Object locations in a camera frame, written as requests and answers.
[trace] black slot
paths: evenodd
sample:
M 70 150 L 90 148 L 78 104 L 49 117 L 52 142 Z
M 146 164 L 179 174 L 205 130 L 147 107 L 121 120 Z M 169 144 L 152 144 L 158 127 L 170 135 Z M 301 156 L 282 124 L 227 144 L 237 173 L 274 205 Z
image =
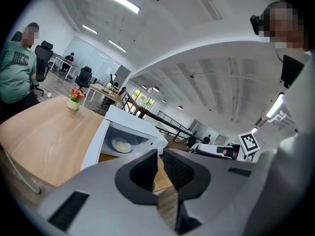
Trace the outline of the black slot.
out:
M 51 216 L 48 220 L 52 225 L 62 231 L 66 231 L 85 201 L 89 194 L 75 191 L 70 197 L 61 205 L 61 207 Z
M 235 168 L 235 167 L 230 168 L 228 171 L 232 173 L 236 173 L 238 175 L 246 176 L 246 177 L 249 177 L 250 174 L 252 173 L 252 171 L 250 170 L 245 170 L 245 169 Z

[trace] man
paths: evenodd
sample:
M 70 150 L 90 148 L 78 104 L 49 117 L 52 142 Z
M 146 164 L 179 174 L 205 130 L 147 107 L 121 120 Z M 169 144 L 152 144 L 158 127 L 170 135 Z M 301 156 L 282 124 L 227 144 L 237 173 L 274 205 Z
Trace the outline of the man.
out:
M 208 136 L 206 136 L 205 138 L 203 138 L 202 143 L 203 143 L 203 144 L 209 144 L 209 142 L 210 142 L 210 137 L 211 137 L 211 135 L 208 135 Z
M 315 56 L 314 26 L 309 13 L 302 14 L 290 3 L 274 2 L 265 9 L 259 21 L 259 30 L 274 42 L 286 43 L 287 48 L 310 51 L 312 55 L 300 75 L 284 94 L 288 108 L 299 132 L 315 129 Z
M 36 77 L 36 55 L 29 49 L 38 38 L 39 26 L 26 26 L 20 42 L 10 41 L 0 54 L 0 124 L 38 104 L 31 79 Z
M 71 53 L 70 55 L 68 55 L 68 56 L 65 57 L 65 60 L 66 60 L 68 63 L 72 64 L 73 61 L 74 61 L 74 57 L 73 57 L 73 56 L 74 56 L 74 53 Z M 69 66 L 68 64 L 63 63 L 63 67 L 62 67 L 62 69 L 61 69 L 60 72 L 65 72 L 66 69 L 69 69 L 69 68 L 70 68 L 70 66 Z

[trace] potted flower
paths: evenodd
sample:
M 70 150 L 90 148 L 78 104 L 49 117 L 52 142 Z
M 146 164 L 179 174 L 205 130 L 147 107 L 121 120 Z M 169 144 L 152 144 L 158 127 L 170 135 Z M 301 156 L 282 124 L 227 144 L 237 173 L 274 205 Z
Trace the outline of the potted flower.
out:
M 71 89 L 70 99 L 67 102 L 67 107 L 73 110 L 79 110 L 80 100 L 84 99 L 86 94 L 80 89 Z

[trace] floor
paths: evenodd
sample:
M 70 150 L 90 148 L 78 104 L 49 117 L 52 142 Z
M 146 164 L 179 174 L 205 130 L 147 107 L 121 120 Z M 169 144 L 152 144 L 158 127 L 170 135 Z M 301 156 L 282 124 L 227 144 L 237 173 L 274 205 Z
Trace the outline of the floor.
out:
M 40 82 L 40 88 L 44 90 L 42 95 L 40 91 L 37 91 L 37 98 L 40 102 L 48 100 L 47 93 L 51 93 L 51 98 L 57 97 L 59 95 L 69 96 L 71 88 L 78 86 L 74 82 L 67 82 L 64 80 L 64 75 L 60 75 L 58 71 L 49 71 L 46 79 Z M 100 95 L 95 95 L 92 103 L 89 99 L 91 95 L 88 95 L 85 107 L 95 111 L 96 113 L 104 116 L 108 110 L 108 106 L 101 106 L 102 97 Z M 36 207 L 53 191 L 52 188 L 44 185 L 41 182 L 36 182 L 40 187 L 41 193 L 34 193 L 18 176 L 15 170 L 12 168 L 9 160 L 7 159 L 5 153 L 0 148 L 0 169 L 1 173 L 6 180 L 9 189 L 16 201 L 24 206 L 32 209 Z M 176 215 L 177 215 L 177 192 L 174 187 L 170 187 L 158 195 L 158 206 L 157 210 L 167 225 L 174 229 Z

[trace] green t-shirt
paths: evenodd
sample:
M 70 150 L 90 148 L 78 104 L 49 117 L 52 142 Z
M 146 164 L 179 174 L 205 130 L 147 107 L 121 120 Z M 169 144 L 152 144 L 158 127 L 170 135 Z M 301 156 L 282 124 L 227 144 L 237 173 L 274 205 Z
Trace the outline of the green t-shirt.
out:
M 0 54 L 0 99 L 8 104 L 30 93 L 30 77 L 36 73 L 36 55 L 20 42 L 10 41 Z

